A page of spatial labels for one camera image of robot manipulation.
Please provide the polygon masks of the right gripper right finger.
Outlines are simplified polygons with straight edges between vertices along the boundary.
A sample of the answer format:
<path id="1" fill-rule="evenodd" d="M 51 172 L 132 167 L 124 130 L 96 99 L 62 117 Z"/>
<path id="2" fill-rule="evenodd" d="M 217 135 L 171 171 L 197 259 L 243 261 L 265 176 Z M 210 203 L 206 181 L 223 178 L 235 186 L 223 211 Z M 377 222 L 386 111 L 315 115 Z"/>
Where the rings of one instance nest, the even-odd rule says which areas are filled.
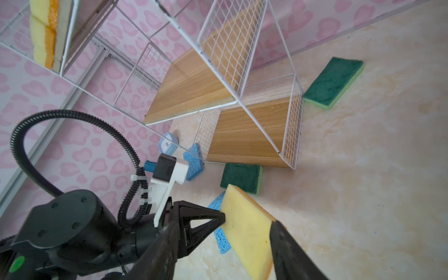
<path id="1" fill-rule="evenodd" d="M 280 221 L 271 224 L 269 240 L 278 280 L 328 280 Z"/>

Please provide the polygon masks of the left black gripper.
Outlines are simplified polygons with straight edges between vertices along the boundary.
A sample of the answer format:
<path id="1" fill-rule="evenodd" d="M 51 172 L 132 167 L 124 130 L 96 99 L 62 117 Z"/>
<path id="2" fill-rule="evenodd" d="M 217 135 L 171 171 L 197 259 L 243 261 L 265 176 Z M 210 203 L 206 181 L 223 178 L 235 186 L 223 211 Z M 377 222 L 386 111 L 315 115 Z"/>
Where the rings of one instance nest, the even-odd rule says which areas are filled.
<path id="1" fill-rule="evenodd" d="M 151 261 L 177 261 L 189 256 L 226 221 L 225 214 L 186 201 L 166 202 L 150 237 Z"/>

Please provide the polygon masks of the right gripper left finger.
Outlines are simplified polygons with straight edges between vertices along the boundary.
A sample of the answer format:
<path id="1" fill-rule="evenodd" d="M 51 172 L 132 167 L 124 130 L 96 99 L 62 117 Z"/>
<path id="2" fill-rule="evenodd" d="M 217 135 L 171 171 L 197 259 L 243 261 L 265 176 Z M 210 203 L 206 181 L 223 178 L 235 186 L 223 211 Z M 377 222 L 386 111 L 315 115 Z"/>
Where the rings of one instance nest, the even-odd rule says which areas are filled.
<path id="1" fill-rule="evenodd" d="M 178 259 L 180 226 L 172 220 L 154 227 L 152 222 L 131 228 L 120 240 L 120 262 L 133 267 L 123 280 L 171 280 Z"/>

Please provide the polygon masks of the yellow sponge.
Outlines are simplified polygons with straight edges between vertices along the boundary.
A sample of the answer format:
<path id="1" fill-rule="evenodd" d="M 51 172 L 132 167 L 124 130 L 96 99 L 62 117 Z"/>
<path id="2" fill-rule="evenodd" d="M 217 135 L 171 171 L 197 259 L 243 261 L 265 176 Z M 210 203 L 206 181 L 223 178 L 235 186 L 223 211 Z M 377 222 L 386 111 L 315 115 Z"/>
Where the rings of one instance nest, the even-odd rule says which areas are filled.
<path id="1" fill-rule="evenodd" d="M 252 280 L 267 280 L 273 268 L 270 229 L 276 219 L 235 185 L 228 185 L 220 211 L 224 234 Z"/>
<path id="2" fill-rule="evenodd" d="M 31 15 L 30 35 L 34 48 L 33 58 L 35 62 L 51 70 L 54 63 L 56 32 L 35 16 Z"/>
<path id="3" fill-rule="evenodd" d="M 59 0 L 30 0 L 30 9 L 34 17 L 57 30 Z"/>

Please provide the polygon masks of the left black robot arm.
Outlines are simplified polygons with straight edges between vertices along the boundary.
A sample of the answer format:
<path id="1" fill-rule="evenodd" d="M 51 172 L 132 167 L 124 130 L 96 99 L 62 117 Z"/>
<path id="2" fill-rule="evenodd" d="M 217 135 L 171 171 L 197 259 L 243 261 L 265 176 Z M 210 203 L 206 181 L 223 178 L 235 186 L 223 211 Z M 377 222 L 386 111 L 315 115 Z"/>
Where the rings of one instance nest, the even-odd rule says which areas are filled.
<path id="1" fill-rule="evenodd" d="M 161 220 L 147 212 L 123 229 L 93 192 L 75 190 L 34 207 L 18 234 L 1 242 L 3 280 L 74 280 L 105 272 L 107 280 L 171 280 L 225 215 L 169 200 Z"/>

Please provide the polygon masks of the green sponge by shelf front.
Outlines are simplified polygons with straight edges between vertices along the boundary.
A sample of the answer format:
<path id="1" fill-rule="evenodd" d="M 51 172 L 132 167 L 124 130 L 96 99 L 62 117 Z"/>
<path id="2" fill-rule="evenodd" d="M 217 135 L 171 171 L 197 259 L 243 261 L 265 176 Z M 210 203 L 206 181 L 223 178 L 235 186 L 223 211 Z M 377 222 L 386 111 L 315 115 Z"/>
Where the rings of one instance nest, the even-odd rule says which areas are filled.
<path id="1" fill-rule="evenodd" d="M 231 184 L 245 193 L 258 196 L 261 192 L 263 171 L 263 167 L 259 164 L 227 163 L 220 187 L 226 189 Z"/>

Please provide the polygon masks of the green sponge behind shelf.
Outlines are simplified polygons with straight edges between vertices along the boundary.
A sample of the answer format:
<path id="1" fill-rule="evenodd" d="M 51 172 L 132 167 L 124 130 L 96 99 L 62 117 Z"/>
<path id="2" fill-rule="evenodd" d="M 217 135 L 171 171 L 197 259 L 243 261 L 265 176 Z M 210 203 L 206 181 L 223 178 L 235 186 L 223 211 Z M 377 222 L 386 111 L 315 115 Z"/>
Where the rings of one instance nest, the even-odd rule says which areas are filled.
<path id="1" fill-rule="evenodd" d="M 330 110 L 364 70 L 361 60 L 332 57 L 303 95 L 303 100 Z"/>

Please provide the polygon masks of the blue sponge centre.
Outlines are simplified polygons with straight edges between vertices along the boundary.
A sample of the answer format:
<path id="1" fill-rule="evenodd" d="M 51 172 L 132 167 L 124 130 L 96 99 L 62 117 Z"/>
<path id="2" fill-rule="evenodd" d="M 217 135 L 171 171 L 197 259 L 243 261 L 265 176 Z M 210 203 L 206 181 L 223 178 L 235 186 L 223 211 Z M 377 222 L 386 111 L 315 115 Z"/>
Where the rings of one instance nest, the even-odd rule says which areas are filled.
<path id="1" fill-rule="evenodd" d="M 222 205 L 224 196 L 225 196 L 225 192 L 222 192 L 216 199 L 213 200 L 212 203 L 210 203 L 208 208 L 212 209 L 212 210 L 219 211 L 221 209 L 221 205 Z M 231 245 L 228 242 L 223 229 L 219 227 L 213 233 L 215 235 L 220 254 L 227 253 L 231 249 Z"/>

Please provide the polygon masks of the blue sponge near clock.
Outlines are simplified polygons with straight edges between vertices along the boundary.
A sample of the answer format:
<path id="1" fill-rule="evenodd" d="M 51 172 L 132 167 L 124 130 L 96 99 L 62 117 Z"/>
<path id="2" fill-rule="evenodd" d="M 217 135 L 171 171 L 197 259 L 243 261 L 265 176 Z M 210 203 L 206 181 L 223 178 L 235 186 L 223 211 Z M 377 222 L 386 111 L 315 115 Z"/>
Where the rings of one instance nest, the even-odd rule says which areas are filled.
<path id="1" fill-rule="evenodd" d="M 183 159 L 189 163 L 186 180 L 192 181 L 204 170 L 200 146 L 195 143 L 187 152 L 183 154 Z"/>

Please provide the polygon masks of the light blue square clock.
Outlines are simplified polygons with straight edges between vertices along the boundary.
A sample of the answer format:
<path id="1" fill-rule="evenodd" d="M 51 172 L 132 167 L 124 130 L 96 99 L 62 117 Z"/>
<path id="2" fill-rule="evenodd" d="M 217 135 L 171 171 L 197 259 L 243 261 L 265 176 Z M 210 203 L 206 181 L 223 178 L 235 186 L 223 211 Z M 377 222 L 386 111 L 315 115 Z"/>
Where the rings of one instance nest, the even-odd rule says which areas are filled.
<path id="1" fill-rule="evenodd" d="M 179 146 L 179 140 L 174 134 L 170 132 L 165 133 L 158 143 L 159 152 L 161 154 L 166 154 L 169 156 L 173 156 L 175 154 L 175 151 L 177 150 L 178 146 Z"/>

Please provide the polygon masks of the left diagonal aluminium frame bar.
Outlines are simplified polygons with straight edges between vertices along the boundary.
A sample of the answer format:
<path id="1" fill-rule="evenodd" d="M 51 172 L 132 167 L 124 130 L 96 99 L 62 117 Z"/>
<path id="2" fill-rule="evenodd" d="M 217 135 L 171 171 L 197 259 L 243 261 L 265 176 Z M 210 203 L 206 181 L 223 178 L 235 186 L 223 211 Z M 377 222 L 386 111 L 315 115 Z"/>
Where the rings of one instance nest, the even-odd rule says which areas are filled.
<path id="1" fill-rule="evenodd" d="M 60 106 L 61 109 L 72 109 L 77 101 L 79 100 L 81 94 L 85 93 L 85 86 L 93 78 L 96 71 L 99 69 L 101 63 L 105 60 L 105 58 L 109 55 L 109 51 L 102 45 L 96 45 L 96 52 L 89 63 L 87 69 L 82 73 L 78 81 L 75 83 L 74 87 L 65 98 L 64 102 Z M 38 138 L 34 146 L 30 149 L 28 156 L 32 164 L 36 164 L 39 159 L 42 157 L 42 154 L 47 149 L 49 143 L 53 139 L 56 132 L 62 125 L 61 120 L 51 120 L 47 127 L 42 132 L 42 135 Z M 12 178 L 7 183 L 5 190 L 1 192 L 1 216 L 5 215 L 10 203 L 17 195 L 19 189 L 23 185 L 27 178 L 27 175 L 22 171 L 22 169 L 18 169 Z"/>

